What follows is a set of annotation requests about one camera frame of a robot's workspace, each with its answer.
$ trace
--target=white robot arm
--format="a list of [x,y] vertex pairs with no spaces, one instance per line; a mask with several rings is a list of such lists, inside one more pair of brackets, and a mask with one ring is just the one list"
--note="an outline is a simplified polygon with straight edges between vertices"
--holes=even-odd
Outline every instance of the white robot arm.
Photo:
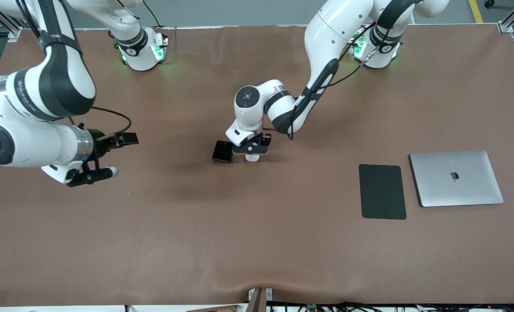
[[228,139],[237,146],[234,151],[265,154],[266,149],[255,148],[259,145],[259,136],[262,136],[264,115],[279,133],[293,135],[300,130],[338,71],[340,54],[366,16],[371,16],[377,23],[364,33],[369,40],[360,58],[360,66],[366,63],[379,68],[388,65],[392,59],[416,6],[421,6],[425,14],[434,15],[441,12],[448,1],[328,0],[305,30],[311,77],[301,95],[295,99],[278,80],[249,85],[237,92],[234,101],[236,120],[226,131]]
[[164,62],[168,38],[152,28],[142,27],[130,11],[143,0],[67,0],[70,6],[107,26],[117,41],[126,64],[147,71]]
[[[113,147],[125,145],[126,133],[117,140],[82,124],[56,122],[87,113],[96,96],[63,0],[23,0],[23,4],[37,21],[35,33],[39,32],[46,57],[37,66],[0,76],[0,166],[40,166],[69,186],[116,176],[116,167],[99,168],[98,159]],[[126,144],[137,142],[130,138]],[[90,160],[96,162],[96,170],[87,166]]]

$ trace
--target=table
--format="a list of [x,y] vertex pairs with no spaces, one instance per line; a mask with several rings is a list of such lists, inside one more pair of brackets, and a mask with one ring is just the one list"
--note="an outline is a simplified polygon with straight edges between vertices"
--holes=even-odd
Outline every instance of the table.
[[[239,87],[307,83],[304,28],[166,33],[169,62],[147,72],[122,65],[106,32],[78,33],[96,105],[129,115],[140,145],[107,154],[120,175],[92,186],[0,167],[0,306],[222,304],[255,286],[290,302],[514,302],[509,34],[410,26],[389,67],[330,88],[294,141],[273,134],[259,162],[218,164]],[[23,33],[0,75],[42,58]],[[448,150],[487,150],[505,203],[421,208],[408,154]],[[401,166],[405,221],[361,217],[359,164]]]

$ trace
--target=black mouse pad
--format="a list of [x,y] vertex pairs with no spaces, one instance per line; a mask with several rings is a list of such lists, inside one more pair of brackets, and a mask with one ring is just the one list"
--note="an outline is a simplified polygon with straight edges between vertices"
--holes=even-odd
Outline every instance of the black mouse pad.
[[359,165],[359,182],[363,218],[407,218],[399,166]]

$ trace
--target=smartphone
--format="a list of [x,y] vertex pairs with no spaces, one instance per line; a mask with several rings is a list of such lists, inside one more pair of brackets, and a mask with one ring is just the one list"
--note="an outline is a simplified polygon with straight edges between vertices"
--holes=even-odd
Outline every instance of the smartphone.
[[233,147],[234,144],[232,142],[217,141],[215,151],[213,152],[213,160],[216,162],[231,163]]

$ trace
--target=silver laptop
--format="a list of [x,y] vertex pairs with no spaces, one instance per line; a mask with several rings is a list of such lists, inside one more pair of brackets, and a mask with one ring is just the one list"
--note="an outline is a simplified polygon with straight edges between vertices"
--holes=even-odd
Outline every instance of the silver laptop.
[[422,207],[501,204],[484,150],[411,154]]

